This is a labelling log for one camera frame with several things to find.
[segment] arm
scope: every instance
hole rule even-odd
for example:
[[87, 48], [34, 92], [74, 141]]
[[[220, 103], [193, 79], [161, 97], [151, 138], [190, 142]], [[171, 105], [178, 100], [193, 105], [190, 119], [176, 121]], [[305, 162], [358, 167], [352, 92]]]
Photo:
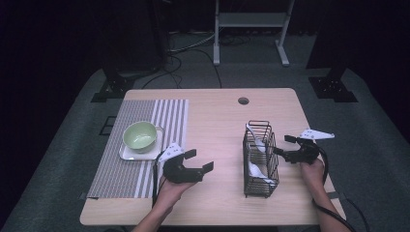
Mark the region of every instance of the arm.
[[175, 184], [161, 177], [162, 185], [158, 194], [157, 202], [150, 213], [133, 229], [132, 232], [155, 232], [162, 222], [171, 213], [173, 206], [181, 199], [185, 190], [195, 183]]
[[[338, 214], [334, 204], [332, 203], [331, 199], [325, 191], [325, 188], [323, 187], [323, 162], [320, 159], [316, 159], [313, 164], [301, 162], [301, 170], [304, 181], [307, 184], [307, 188], [316, 204]], [[317, 210], [316, 212], [319, 218], [320, 229], [322, 232], [350, 231], [345, 225], [343, 225], [333, 217], [319, 210]]]

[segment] light wood desk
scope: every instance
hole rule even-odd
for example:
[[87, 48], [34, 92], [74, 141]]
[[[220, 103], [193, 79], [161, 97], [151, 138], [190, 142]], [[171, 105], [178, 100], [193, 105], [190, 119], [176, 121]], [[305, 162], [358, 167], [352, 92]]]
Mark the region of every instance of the light wood desk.
[[[249, 103], [238, 103], [248, 98]], [[215, 162], [204, 181], [184, 193], [164, 225], [297, 225], [317, 224], [311, 197], [299, 165], [279, 157], [280, 183], [269, 198], [243, 193], [242, 142], [249, 120], [270, 121], [277, 146], [298, 150], [287, 143], [287, 134], [298, 136], [308, 121], [292, 89], [186, 89], [131, 90], [125, 100], [189, 100], [186, 150], [197, 156], [184, 161], [186, 167]], [[325, 189], [334, 191], [328, 178]], [[338, 199], [337, 210], [344, 217]], [[151, 198], [88, 198], [81, 223], [85, 225], [138, 224], [151, 209]]]

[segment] white tray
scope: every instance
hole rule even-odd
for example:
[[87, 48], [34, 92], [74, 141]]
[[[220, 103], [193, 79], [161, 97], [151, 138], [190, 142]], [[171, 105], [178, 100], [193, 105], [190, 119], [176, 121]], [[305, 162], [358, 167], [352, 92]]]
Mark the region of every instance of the white tray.
[[121, 144], [119, 151], [120, 158], [123, 160], [154, 160], [162, 151], [162, 138], [163, 129], [156, 127], [157, 129], [157, 141], [154, 148], [148, 153], [137, 153], [133, 149], [127, 147], [124, 143]]

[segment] striped placemat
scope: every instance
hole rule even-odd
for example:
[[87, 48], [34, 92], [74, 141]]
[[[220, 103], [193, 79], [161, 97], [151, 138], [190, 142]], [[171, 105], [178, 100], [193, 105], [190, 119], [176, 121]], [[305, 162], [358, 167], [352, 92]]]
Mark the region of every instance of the striped placemat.
[[121, 159], [123, 132], [135, 122], [151, 122], [163, 128], [163, 149], [172, 142], [185, 148], [188, 107], [188, 100], [123, 101], [87, 197], [152, 197], [154, 162]]

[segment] bowl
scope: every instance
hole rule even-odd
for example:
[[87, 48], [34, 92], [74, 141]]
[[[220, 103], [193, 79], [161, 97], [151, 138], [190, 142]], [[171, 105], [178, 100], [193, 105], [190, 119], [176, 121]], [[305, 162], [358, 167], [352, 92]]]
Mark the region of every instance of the bowl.
[[157, 129], [149, 122], [137, 122], [124, 131], [123, 141], [137, 153], [149, 152], [157, 140]]

